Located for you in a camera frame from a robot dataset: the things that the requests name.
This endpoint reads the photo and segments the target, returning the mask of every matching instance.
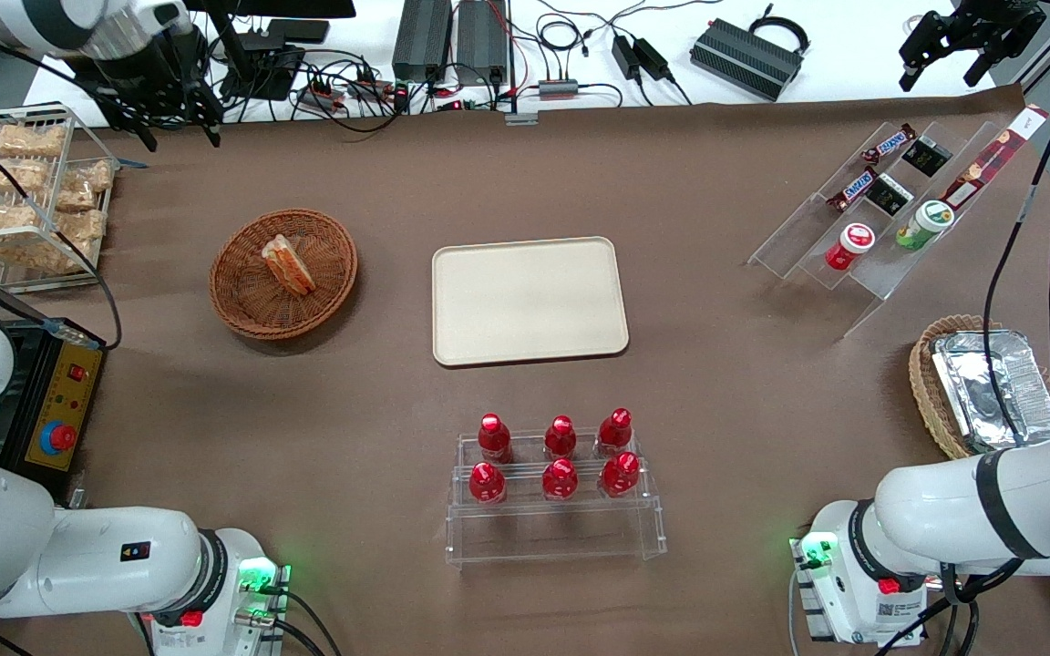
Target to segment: acrylic display rack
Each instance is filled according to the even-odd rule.
[[[843,213],[838,213],[825,204],[825,200],[837,195],[861,175],[867,166],[861,158],[862,150],[878,146],[880,142],[886,141],[896,132],[899,132],[899,126],[890,123],[882,124],[850,154],[837,173],[834,173],[820,190],[808,196],[748,258],[748,264],[758,262],[782,279],[807,275],[830,292],[837,292],[839,288],[843,291],[845,287],[858,287],[866,291],[873,296],[869,306],[858,316],[845,332],[846,335],[869,319],[874,312],[878,312],[901,284],[902,279],[907,277],[909,271],[914,270],[918,261],[933,249],[934,241],[949,235],[954,225],[964,220],[966,212],[974,207],[979,196],[983,195],[983,190],[956,212],[954,225],[930,239],[921,249],[911,251],[897,245],[895,240],[895,234],[907,223],[914,211],[926,200],[941,198],[950,183],[953,183],[954,178],[974,162],[981,150],[1003,132],[1003,129],[996,128],[995,124],[988,121],[967,141],[952,134],[937,122],[930,123],[924,130],[918,130],[918,134],[932,139],[953,155],[932,177],[926,176],[903,161],[902,155],[908,149],[908,144],[903,144],[897,152],[888,154],[878,165],[873,165],[879,174],[884,173],[892,177],[914,195],[914,199],[897,211],[895,216],[888,215],[863,194]],[[825,263],[825,251],[838,240],[842,230],[849,224],[867,225],[878,240],[869,252],[855,259],[848,270],[838,271]]]
[[[36,107],[0,109],[0,127],[3,125],[25,125],[28,128],[45,128],[45,126],[55,125],[66,127],[62,153],[58,157],[25,157],[43,158],[43,161],[51,163],[49,179],[45,183],[46,190],[61,190],[63,175],[71,166],[91,166],[93,163],[108,161],[109,166],[111,166],[113,178],[116,171],[120,170],[120,161],[112,155],[111,150],[108,150],[104,142],[101,142],[100,137],[90,128],[85,126],[83,121],[66,105],[52,103],[37,105]],[[87,142],[84,142],[84,147],[91,149],[90,155],[72,161],[70,157],[71,144],[77,133],[84,133],[90,136],[98,149],[87,146]],[[43,211],[46,211],[47,216],[55,216],[55,192],[39,192],[35,194],[33,199],[43,208]],[[99,198],[97,198],[96,209],[104,212],[104,232],[107,231],[107,207],[111,204],[111,188],[101,192]],[[24,199],[17,192],[0,192],[0,204],[21,205],[23,203]],[[94,239],[91,241],[90,248],[84,252],[84,256],[87,257],[88,262],[91,262],[91,266],[100,263],[101,241],[103,241],[103,238]],[[55,232],[46,227],[32,227],[32,225],[27,225],[22,228],[1,229],[0,246],[5,245],[5,242],[8,242],[9,246],[46,245],[47,248],[63,253],[71,261],[80,260],[80,258],[76,257],[75,252],[67,248],[62,240],[59,240]],[[26,266],[12,264],[0,259],[0,288],[9,292],[9,294],[56,290],[56,288],[62,287],[90,285],[90,283],[96,281],[94,275],[91,275],[86,269],[82,269],[78,273],[55,274],[29,269]]]
[[[543,452],[545,432],[513,435],[513,462],[498,465],[505,474],[507,499],[483,506],[467,490],[472,466],[482,460],[476,435],[459,436],[456,466],[448,494],[448,547],[445,559],[461,568],[469,563],[555,560],[566,557],[640,556],[667,552],[658,489],[637,437],[629,449],[639,457],[638,485],[617,499],[597,490],[605,459],[596,458],[597,429],[576,428],[578,491],[562,502],[542,494],[542,472],[549,465]]]

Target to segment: white table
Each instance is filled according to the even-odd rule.
[[[605,17],[612,17],[625,7],[634,4],[634,0],[549,0],[550,4],[563,10],[596,12]],[[647,0],[647,4],[674,4],[675,0]],[[733,86],[724,80],[699,69],[689,61],[688,50],[695,39],[708,28],[708,21],[714,17],[747,26],[755,18],[761,17],[766,0],[724,0],[718,4],[690,4],[687,7],[670,10],[640,12],[633,17],[622,18],[617,24],[626,29],[646,38],[667,58],[675,79],[679,81],[694,103],[763,103],[763,100]],[[383,72],[384,80],[392,79],[391,58],[395,48],[396,33],[399,28],[399,17],[403,1],[401,0],[356,0],[358,17],[332,21],[332,26],[321,48],[335,48],[362,55],[377,69]],[[902,60],[897,54],[899,46],[907,37],[907,21],[911,17],[934,9],[950,14],[950,0],[838,0],[837,3],[816,3],[813,0],[777,0],[772,9],[774,16],[792,18],[808,34],[812,46],[804,55],[804,63],[797,78],[780,94],[780,103],[803,103],[803,101],[828,100],[876,100],[897,99],[907,96],[959,96],[981,88],[994,86],[991,76],[985,76],[983,82],[974,88],[963,83],[963,75],[974,61],[975,52],[959,52],[947,59],[930,65],[922,78],[918,80],[911,92],[905,93],[899,87],[902,77]],[[528,31],[533,31],[536,20],[543,13],[549,12],[538,0],[511,0],[509,10],[512,13],[513,24]],[[572,17],[580,28],[584,30],[601,26],[601,21],[593,17]],[[207,30],[209,38],[216,37],[216,30],[204,16],[196,21]],[[239,30],[249,26],[249,18],[243,18],[237,23]],[[566,39],[570,30],[554,28],[549,35],[550,41],[560,42]],[[776,26],[765,26],[757,30],[758,35],[778,43],[788,49],[796,48],[796,39],[788,30]],[[625,105],[636,107],[646,103],[639,96],[633,82],[622,78],[618,67],[610,54],[612,34],[609,29],[595,29],[587,40],[589,56],[584,58],[579,49],[570,54],[571,78],[580,83],[609,83],[621,88],[625,96]],[[538,46],[530,41],[518,40],[526,58],[528,58],[528,84],[536,84],[539,78],[545,78],[545,66],[542,65],[542,55]],[[518,83],[524,66],[518,51]],[[341,56],[312,52],[306,61],[313,66],[320,66]],[[50,66],[67,70],[62,62],[46,59]],[[549,67],[554,76],[556,70],[553,58],[549,58]],[[225,67],[213,62],[210,80],[220,80],[225,76]],[[295,80],[295,87],[304,86],[306,75],[300,73]],[[674,86],[666,82],[654,82],[646,79],[646,94],[657,105],[684,104],[682,97]],[[532,99],[522,99],[518,111],[536,112],[549,108],[575,107],[613,107],[617,96],[609,88],[584,90],[571,100],[541,101],[531,92]],[[484,87],[468,87],[459,93],[462,100],[488,100],[488,91]],[[412,103],[413,111],[418,111],[422,104],[422,96]],[[76,86],[64,82],[45,70],[38,71],[37,78],[26,93],[26,103],[47,103],[61,101],[86,121],[90,126],[106,125],[100,109]],[[274,112],[279,121],[291,117],[293,105],[288,101],[275,101]],[[358,115],[354,103],[349,105],[351,114]],[[501,107],[508,110],[508,104]],[[240,107],[230,111],[226,121],[236,121]],[[313,120],[316,117],[299,112],[300,118]],[[246,108],[243,121],[271,121],[270,107],[265,100],[251,100]]]

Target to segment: wicker basket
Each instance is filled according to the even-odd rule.
[[[1001,324],[991,321],[991,329],[1001,329]],[[967,447],[963,436],[959,435],[950,402],[947,402],[946,394],[938,382],[938,373],[929,357],[929,342],[934,337],[959,331],[983,331],[983,317],[971,314],[943,317],[930,323],[909,351],[909,387],[914,390],[914,400],[918,403],[918,410],[922,414],[922,421],[926,424],[929,436],[934,438],[938,447],[950,460],[969,458],[975,453]],[[1041,366],[1040,373],[1050,385],[1047,371]]]
[[[315,291],[290,294],[270,273],[261,248],[275,235],[291,240],[314,278]],[[275,211],[226,241],[209,271],[209,298],[234,333],[286,340],[335,314],[355,284],[358,267],[355,241],[337,220],[306,209]]]

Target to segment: green jar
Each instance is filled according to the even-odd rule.
[[[922,207],[914,211],[914,215],[909,216],[907,224],[897,232],[895,239],[902,248],[917,251],[953,224],[954,211],[949,205],[942,200],[926,200]]]

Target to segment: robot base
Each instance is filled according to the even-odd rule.
[[[229,553],[225,585],[217,600],[196,627],[164,627],[150,619],[146,627],[156,656],[255,656],[262,644],[262,632],[271,632],[234,625],[233,615],[237,611],[270,610],[272,598],[250,592],[246,586],[280,585],[282,569],[266,557],[261,545],[250,533],[240,528],[218,528],[216,532]]]
[[[827,562],[800,576],[801,580],[804,574],[812,577],[813,592],[838,642],[876,642],[881,647],[925,610],[926,587],[914,592],[880,593],[878,583],[858,565],[849,547],[849,517],[856,507],[857,502],[836,501],[817,513],[812,531],[800,541],[801,553],[821,553],[820,559],[827,557]],[[920,643],[922,631],[916,631],[895,647]]]

